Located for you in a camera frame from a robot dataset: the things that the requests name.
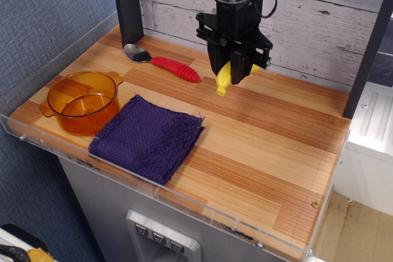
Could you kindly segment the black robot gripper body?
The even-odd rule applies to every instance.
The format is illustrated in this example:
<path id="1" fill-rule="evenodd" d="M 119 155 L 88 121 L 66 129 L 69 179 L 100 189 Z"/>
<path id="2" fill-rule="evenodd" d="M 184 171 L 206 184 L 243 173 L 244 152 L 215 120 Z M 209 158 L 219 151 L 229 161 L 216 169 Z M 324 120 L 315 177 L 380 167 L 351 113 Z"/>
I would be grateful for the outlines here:
<path id="1" fill-rule="evenodd" d="M 205 41 L 225 37 L 230 53 L 250 51 L 253 64 L 267 68 L 273 44 L 259 30 L 261 19 L 271 16 L 263 14 L 263 0 L 216 0 L 216 9 L 196 15 L 197 36 Z"/>

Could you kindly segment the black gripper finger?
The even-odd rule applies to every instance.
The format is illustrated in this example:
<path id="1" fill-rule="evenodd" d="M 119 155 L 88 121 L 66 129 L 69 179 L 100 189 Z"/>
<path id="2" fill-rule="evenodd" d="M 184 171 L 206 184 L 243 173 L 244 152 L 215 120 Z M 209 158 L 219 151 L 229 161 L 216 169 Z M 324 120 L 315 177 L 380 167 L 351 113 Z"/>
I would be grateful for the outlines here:
<path id="1" fill-rule="evenodd" d="M 239 84 L 243 78 L 251 73 L 252 58 L 250 51 L 234 51 L 230 54 L 232 84 Z"/>
<path id="2" fill-rule="evenodd" d="M 208 55 L 211 69 L 215 75 L 230 61 L 230 51 L 227 47 L 228 39 L 225 37 L 208 38 Z"/>

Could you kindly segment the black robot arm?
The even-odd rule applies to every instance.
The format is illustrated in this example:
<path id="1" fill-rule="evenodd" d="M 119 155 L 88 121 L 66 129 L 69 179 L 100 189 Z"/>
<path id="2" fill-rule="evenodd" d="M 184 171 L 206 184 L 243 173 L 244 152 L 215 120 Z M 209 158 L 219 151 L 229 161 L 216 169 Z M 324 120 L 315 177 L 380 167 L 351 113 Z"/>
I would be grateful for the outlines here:
<path id="1" fill-rule="evenodd" d="M 272 42 L 259 29 L 263 0 L 215 0 L 216 13 L 198 13 L 197 36 L 207 42 L 213 73 L 230 65 L 232 84 L 247 77 L 253 65 L 266 68 L 271 61 Z"/>

